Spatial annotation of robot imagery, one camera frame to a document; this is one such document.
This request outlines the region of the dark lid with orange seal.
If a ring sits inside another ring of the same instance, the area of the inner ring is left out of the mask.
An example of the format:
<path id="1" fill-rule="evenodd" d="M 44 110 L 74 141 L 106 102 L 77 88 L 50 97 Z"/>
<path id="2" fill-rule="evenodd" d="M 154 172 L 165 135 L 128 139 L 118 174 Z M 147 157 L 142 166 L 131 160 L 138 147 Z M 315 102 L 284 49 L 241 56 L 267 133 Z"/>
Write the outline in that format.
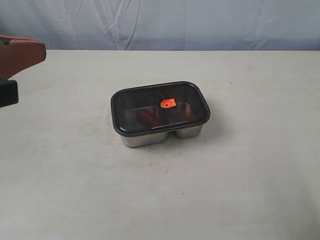
<path id="1" fill-rule="evenodd" d="M 198 86 L 176 81 L 132 87 L 117 91 L 110 100 L 115 131 L 124 137 L 174 131 L 205 124 L 210 108 Z M 162 126 L 148 127 L 138 119 L 137 111 L 148 110 L 159 117 Z M 196 121 L 181 122 L 180 115 L 192 112 Z"/>

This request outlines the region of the red toy sausage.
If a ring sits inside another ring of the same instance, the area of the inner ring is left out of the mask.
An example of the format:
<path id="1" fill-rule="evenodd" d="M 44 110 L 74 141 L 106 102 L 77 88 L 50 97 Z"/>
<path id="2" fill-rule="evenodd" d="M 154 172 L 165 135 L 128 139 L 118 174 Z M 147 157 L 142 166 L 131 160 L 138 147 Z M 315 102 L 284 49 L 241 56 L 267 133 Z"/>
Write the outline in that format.
<path id="1" fill-rule="evenodd" d="M 163 125 L 158 116 L 146 109 L 140 109 L 136 114 L 138 119 L 150 128 L 156 128 Z"/>

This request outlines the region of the steel two-compartment lunch box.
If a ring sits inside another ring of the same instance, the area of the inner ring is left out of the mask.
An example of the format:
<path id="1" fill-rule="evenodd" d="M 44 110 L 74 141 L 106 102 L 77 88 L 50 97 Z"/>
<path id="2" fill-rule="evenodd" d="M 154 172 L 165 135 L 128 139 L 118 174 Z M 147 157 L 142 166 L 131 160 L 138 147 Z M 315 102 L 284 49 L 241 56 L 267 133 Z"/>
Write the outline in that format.
<path id="1" fill-rule="evenodd" d="M 200 134 L 202 128 L 203 128 L 203 125 L 198 125 L 198 126 L 185 127 L 185 128 L 180 128 L 180 129 L 171 130 L 171 131 L 149 133 L 149 134 L 140 135 L 140 136 L 132 136 L 132 137 L 121 136 L 120 138 L 125 146 L 129 148 L 136 148 L 136 147 L 163 143 L 168 139 L 170 133 L 172 133 L 177 139 L 193 138 Z"/>

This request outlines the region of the yellow toy cheese wedge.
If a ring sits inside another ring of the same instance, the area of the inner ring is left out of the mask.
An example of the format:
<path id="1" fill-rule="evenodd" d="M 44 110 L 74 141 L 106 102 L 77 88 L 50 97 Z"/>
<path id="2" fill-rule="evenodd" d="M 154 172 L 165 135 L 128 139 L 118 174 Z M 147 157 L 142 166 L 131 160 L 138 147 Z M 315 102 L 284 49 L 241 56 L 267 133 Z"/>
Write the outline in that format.
<path id="1" fill-rule="evenodd" d="M 190 111 L 182 113 L 179 117 L 179 120 L 181 122 L 194 122 L 197 120 L 197 117 Z"/>

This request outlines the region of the white backdrop cloth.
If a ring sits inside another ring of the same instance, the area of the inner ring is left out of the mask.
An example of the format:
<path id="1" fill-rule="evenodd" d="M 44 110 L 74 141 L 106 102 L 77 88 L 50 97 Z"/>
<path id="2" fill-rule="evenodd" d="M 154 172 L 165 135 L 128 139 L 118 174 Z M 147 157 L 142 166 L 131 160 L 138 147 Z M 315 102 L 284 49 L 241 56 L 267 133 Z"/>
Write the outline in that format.
<path id="1" fill-rule="evenodd" d="M 320 48 L 317 0 L 3 0 L 0 32 L 52 50 Z"/>

